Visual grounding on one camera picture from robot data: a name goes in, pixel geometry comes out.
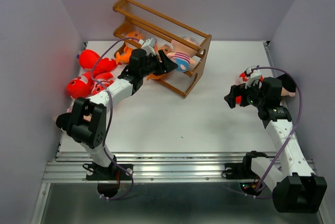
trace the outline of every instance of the striped shirt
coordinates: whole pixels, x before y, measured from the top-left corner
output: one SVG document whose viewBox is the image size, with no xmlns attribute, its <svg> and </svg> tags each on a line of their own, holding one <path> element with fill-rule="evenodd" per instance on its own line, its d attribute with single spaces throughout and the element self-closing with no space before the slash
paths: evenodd
<svg viewBox="0 0 335 224">
<path fill-rule="evenodd" d="M 187 63 L 189 63 L 189 60 L 191 59 L 191 57 L 189 55 L 181 53 L 181 52 L 176 52 L 174 54 L 173 58 L 182 59 L 182 60 L 186 61 Z"/>
</svg>

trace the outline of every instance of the lobster plush toy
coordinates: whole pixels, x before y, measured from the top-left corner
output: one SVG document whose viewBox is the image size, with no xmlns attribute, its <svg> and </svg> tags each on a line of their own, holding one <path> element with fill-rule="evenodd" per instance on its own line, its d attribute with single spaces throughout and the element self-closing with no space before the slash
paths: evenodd
<svg viewBox="0 0 335 224">
<path fill-rule="evenodd" d="M 79 55 L 79 65 L 87 72 L 71 80 L 66 86 L 66 93 L 71 98 L 88 97 L 103 90 L 103 88 L 91 78 L 91 70 L 99 58 L 100 56 L 93 50 L 84 50 Z M 114 59 L 101 59 L 94 69 L 93 78 L 102 82 L 106 87 L 110 86 L 113 83 L 111 71 L 114 70 L 116 66 L 117 63 Z"/>
</svg>

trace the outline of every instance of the wooden rack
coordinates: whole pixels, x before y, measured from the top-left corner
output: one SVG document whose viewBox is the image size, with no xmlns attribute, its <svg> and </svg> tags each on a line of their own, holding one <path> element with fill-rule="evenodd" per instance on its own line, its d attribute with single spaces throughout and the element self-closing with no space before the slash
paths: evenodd
<svg viewBox="0 0 335 224">
<path fill-rule="evenodd" d="M 156 80 L 158 83 L 185 98 L 204 72 L 211 35 L 207 35 L 133 0 L 119 0 L 114 4 L 113 10 L 125 16 L 124 22 L 114 31 L 115 37 L 124 38 L 127 33 L 134 30 L 140 30 L 145 32 L 147 37 L 155 38 L 159 46 L 164 44 L 171 45 L 171 41 L 176 40 L 197 51 L 196 56 L 199 57 L 198 63 L 193 68 L 184 72 L 186 76 L 193 78 L 191 85 L 186 90 L 182 91 L 169 84 L 164 79 Z M 190 43 L 177 35 L 189 36 L 195 40 L 197 45 Z M 140 45 L 132 40 L 126 40 L 125 42 L 136 48 L 140 48 Z M 125 43 L 117 52 L 121 54 L 124 47 Z"/>
</svg>

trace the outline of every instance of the white table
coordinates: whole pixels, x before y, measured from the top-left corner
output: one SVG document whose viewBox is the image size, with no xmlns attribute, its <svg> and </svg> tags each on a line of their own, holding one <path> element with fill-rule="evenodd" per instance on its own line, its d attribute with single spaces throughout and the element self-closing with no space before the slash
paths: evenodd
<svg viewBox="0 0 335 224">
<path fill-rule="evenodd" d="M 90 41 L 87 48 L 102 54 L 112 43 Z M 114 108 L 106 141 L 109 149 L 123 153 L 275 151 L 256 108 L 230 109 L 224 101 L 238 75 L 252 65 L 269 65 L 263 42 L 212 41 L 205 72 L 185 99 L 145 80 L 134 96 Z M 114 70 L 115 76 L 123 67 Z M 272 76 L 270 70 L 262 73 Z M 84 149 L 64 133 L 58 156 L 67 153 L 75 156 Z"/>
</svg>

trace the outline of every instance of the white tabletop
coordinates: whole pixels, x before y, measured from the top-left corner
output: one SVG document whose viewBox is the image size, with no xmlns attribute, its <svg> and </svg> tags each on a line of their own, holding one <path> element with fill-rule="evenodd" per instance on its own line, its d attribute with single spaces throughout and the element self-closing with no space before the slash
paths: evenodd
<svg viewBox="0 0 335 224">
<path fill-rule="evenodd" d="M 87 48 L 102 54 L 112 43 L 90 41 Z M 120 45 L 107 56 L 111 57 Z M 106 140 L 110 151 L 275 151 L 256 108 L 230 109 L 224 101 L 238 75 L 252 65 L 269 65 L 262 42 L 212 41 L 205 72 L 185 99 L 153 80 L 145 80 L 134 96 L 114 108 Z M 123 67 L 114 70 L 115 76 Z M 262 73 L 272 76 L 268 70 Z M 65 133 L 62 135 L 60 152 L 83 151 Z"/>
</svg>

